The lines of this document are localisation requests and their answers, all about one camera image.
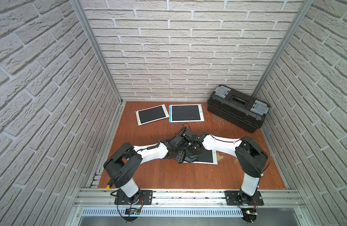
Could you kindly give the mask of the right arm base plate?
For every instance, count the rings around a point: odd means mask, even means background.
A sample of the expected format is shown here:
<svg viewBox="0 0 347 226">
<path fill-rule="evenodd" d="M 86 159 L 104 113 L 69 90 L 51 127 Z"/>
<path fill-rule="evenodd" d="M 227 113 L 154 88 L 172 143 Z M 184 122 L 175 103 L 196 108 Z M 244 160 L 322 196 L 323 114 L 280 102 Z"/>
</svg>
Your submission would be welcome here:
<svg viewBox="0 0 347 226">
<path fill-rule="evenodd" d="M 224 195 L 228 206 L 254 206 L 255 204 L 264 206 L 263 198 L 259 191 L 255 191 L 253 196 L 249 196 L 241 190 L 226 190 Z"/>
</svg>

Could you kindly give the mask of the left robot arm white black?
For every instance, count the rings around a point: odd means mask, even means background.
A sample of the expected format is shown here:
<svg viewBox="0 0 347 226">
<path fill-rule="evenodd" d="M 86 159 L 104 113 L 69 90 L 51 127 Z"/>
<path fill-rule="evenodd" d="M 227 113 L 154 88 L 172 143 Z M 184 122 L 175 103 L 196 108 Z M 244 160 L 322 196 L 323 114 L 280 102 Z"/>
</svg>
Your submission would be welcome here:
<svg viewBox="0 0 347 226">
<path fill-rule="evenodd" d="M 133 176 L 141 164 L 157 159 L 192 163 L 198 159 L 198 156 L 189 155 L 190 145 L 191 143 L 179 132 L 172 138 L 158 140 L 153 145 L 133 146 L 129 142 L 124 143 L 103 165 L 110 177 L 106 188 L 118 188 L 127 198 L 135 199 L 139 195 L 140 188 Z"/>
</svg>

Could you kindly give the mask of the white drawing tablet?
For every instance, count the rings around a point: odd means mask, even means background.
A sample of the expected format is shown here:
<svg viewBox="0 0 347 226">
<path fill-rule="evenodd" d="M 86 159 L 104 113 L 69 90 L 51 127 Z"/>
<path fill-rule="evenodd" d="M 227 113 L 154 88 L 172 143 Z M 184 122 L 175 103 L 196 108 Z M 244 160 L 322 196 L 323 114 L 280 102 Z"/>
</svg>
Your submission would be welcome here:
<svg viewBox="0 0 347 226">
<path fill-rule="evenodd" d="M 135 113 L 139 126 L 169 117 L 165 104 L 139 110 Z"/>
<path fill-rule="evenodd" d="M 216 151 L 202 151 L 200 153 L 188 153 L 189 156 L 192 155 L 198 155 L 198 159 L 193 162 L 195 164 L 210 164 L 210 165 L 217 165 L 218 164 L 218 160 L 217 160 L 217 156 L 216 156 Z"/>
</svg>

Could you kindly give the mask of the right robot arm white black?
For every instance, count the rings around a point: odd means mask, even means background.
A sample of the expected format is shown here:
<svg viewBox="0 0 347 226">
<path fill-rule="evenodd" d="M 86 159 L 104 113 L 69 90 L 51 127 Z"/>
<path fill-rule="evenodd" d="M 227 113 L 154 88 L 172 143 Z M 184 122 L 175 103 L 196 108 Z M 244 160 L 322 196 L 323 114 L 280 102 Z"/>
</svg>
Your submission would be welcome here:
<svg viewBox="0 0 347 226">
<path fill-rule="evenodd" d="M 240 194 L 247 197 L 254 196 L 268 161 L 268 154 L 254 138 L 245 136 L 231 139 L 208 133 L 195 134 L 191 130 L 185 131 L 182 137 L 190 151 L 217 151 L 236 157 L 244 172 Z"/>
</svg>

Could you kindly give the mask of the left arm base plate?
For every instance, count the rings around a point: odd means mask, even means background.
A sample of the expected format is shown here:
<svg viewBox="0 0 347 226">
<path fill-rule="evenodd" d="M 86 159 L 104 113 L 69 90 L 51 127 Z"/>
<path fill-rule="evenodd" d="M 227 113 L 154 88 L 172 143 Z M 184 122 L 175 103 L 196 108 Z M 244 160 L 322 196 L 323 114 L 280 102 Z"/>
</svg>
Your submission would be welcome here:
<svg viewBox="0 0 347 226">
<path fill-rule="evenodd" d="M 111 193 L 115 197 L 115 205 L 151 205 L 153 190 L 139 190 L 132 197 L 128 197 L 121 189 Z"/>
</svg>

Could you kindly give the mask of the blue-edged drawing tablet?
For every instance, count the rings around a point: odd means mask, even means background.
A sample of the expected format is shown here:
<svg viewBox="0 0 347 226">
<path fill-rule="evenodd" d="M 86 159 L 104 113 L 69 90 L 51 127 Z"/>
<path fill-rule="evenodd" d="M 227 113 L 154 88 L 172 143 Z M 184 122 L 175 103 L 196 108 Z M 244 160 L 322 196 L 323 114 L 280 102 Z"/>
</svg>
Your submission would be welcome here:
<svg viewBox="0 0 347 226">
<path fill-rule="evenodd" d="M 201 104 L 170 105 L 169 122 L 204 122 Z"/>
</svg>

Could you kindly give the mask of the blue microfiber cleaning mitt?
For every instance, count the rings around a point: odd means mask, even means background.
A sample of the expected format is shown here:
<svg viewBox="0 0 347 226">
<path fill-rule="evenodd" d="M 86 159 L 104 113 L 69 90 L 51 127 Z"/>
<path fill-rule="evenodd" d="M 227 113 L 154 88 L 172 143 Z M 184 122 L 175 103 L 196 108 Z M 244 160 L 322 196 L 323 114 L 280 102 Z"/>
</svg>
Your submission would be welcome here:
<svg viewBox="0 0 347 226">
<path fill-rule="evenodd" d="M 193 163 L 198 159 L 198 155 L 186 156 L 185 161 L 188 163 Z"/>
</svg>

